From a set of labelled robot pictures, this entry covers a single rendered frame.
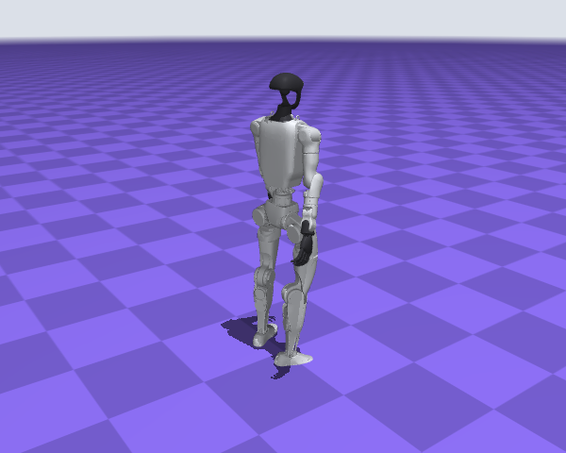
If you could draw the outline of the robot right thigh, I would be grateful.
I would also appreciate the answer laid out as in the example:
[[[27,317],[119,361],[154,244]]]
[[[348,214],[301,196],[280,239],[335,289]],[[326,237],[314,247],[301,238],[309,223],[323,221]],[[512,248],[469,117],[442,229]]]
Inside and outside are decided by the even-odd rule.
[[[303,239],[303,234],[301,234],[301,227],[300,223],[302,221],[302,217],[297,214],[294,214],[289,217],[287,220],[287,236],[292,243],[296,243],[294,245],[294,249],[292,250],[293,259],[295,260],[300,251],[300,244]],[[295,282],[286,284],[282,291],[281,295],[283,300],[287,303],[287,294],[292,289],[299,289],[303,292],[304,298],[306,297],[312,280],[315,275],[316,266],[317,266],[317,259],[318,259],[318,242],[317,242],[317,234],[316,228],[314,230],[315,234],[312,236],[312,253],[309,256],[308,263],[295,266],[294,265],[294,272],[295,272]]]

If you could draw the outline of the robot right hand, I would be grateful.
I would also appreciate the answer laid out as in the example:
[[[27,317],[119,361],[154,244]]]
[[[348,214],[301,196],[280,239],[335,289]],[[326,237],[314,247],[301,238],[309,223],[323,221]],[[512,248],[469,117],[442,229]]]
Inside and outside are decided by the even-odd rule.
[[[300,244],[300,251],[295,260],[291,260],[295,266],[301,266],[308,263],[309,256],[312,253],[312,236],[315,232],[311,232],[309,229],[309,221],[304,220],[301,226],[301,234],[303,234],[303,239]]]

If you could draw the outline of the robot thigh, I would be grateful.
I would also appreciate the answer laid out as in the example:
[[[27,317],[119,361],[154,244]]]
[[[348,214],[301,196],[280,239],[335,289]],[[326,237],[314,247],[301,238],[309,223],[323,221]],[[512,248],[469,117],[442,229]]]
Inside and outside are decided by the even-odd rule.
[[[295,260],[300,251],[300,244],[303,239],[303,234],[301,234],[301,227],[300,223],[302,221],[302,217],[297,214],[294,214],[289,217],[287,220],[287,236],[292,243],[296,243],[294,245],[294,249],[292,250],[293,259]],[[317,266],[317,259],[318,259],[318,242],[317,242],[317,234],[316,228],[314,230],[315,234],[312,236],[312,253],[309,256],[308,263],[295,266],[294,265],[294,272],[295,272],[295,282],[286,284],[282,291],[281,295],[283,300],[287,303],[287,294],[292,289],[299,289],[303,292],[304,298],[306,297],[312,280],[315,275],[316,266]]]
[[[281,228],[272,226],[265,219],[265,204],[253,210],[253,220],[259,226],[258,245],[260,268],[257,274],[257,284],[270,287],[275,281],[275,262],[281,236]]]

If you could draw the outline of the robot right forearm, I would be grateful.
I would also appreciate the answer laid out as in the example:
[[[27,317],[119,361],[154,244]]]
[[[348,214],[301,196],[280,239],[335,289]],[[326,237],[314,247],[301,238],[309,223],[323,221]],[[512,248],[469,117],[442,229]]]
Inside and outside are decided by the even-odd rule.
[[[318,211],[318,198],[320,198],[320,192],[324,184],[324,179],[322,175],[316,174],[314,175],[309,190],[304,192],[304,204],[303,205],[303,212],[302,212],[302,221],[300,223],[300,227],[302,226],[302,222],[304,220],[309,221],[309,231],[313,232],[316,228],[316,218],[317,218],[317,211]]]

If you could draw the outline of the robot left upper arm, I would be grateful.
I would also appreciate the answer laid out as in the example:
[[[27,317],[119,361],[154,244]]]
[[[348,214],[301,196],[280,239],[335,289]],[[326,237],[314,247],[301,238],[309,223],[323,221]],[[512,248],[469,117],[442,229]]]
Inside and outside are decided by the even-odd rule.
[[[255,148],[256,148],[257,155],[258,155],[258,165],[259,165],[259,125],[260,125],[261,120],[262,120],[264,117],[266,117],[266,116],[257,118],[256,120],[254,120],[254,121],[250,124],[250,129],[251,129],[251,132],[252,132],[252,134],[253,134],[253,136],[254,136]],[[259,167],[260,167],[260,166],[259,166]]]

